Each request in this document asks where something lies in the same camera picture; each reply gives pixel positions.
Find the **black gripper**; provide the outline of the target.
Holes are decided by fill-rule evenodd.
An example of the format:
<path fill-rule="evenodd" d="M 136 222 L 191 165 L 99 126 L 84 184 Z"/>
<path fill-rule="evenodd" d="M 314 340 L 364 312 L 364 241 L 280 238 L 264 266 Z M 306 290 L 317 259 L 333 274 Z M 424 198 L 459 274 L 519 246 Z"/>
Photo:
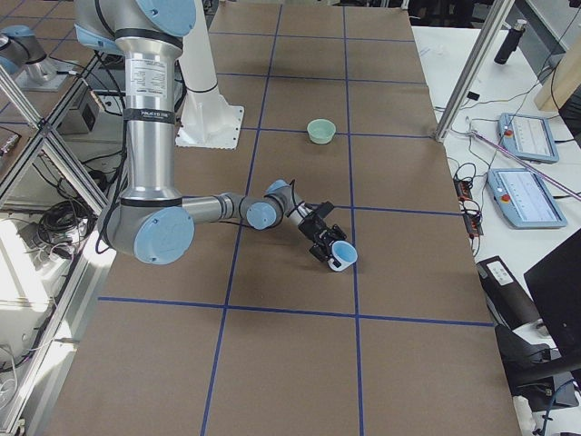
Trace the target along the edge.
<path fill-rule="evenodd" d="M 312 241 L 309 249 L 319 262 L 327 263 L 332 258 L 330 246 L 336 241 L 345 241 L 346 234 L 337 225 L 329 227 L 315 213 L 309 213 L 299 224 L 299 230 Z"/>

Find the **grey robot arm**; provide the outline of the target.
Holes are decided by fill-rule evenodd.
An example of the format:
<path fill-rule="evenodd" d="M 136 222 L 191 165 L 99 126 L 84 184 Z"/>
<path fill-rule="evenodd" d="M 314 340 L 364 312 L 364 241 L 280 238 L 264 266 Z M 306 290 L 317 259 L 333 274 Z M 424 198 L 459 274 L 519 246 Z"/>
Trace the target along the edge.
<path fill-rule="evenodd" d="M 198 224 L 238 219 L 265 230 L 289 219 L 331 270 L 357 261 L 346 234 L 325 222 L 331 203 L 306 203 L 282 180 L 258 199 L 236 193 L 186 198 L 175 187 L 175 147 L 232 149 L 244 114 L 220 93 L 201 2 L 79 1 L 75 15 L 79 42 L 121 55 L 125 65 L 128 184 L 116 188 L 98 223 L 111 248 L 164 265 L 185 254 Z"/>

